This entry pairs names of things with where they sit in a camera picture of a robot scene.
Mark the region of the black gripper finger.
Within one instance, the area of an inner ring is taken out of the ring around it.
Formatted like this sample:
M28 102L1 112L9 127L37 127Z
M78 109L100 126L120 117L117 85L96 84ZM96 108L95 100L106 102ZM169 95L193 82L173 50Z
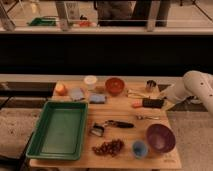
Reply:
M160 99L149 99L144 98L142 100L142 106L143 107L149 107L149 108L161 108L164 104L163 100Z

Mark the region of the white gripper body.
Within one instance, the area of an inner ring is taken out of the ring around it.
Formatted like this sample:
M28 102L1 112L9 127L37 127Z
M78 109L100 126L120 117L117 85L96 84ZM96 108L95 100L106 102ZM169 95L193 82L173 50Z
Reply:
M163 110L169 110L179 102L179 100L175 97L174 93L167 89L163 90L158 95L158 99L161 99L164 101L164 104L162 107Z

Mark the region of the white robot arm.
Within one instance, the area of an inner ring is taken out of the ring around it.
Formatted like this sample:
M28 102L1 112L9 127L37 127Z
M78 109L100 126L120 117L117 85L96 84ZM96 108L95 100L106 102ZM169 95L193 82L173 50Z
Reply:
M190 96L196 96L213 116L213 75L196 70L188 71L178 82L164 89L157 98L143 98L142 106L170 109Z

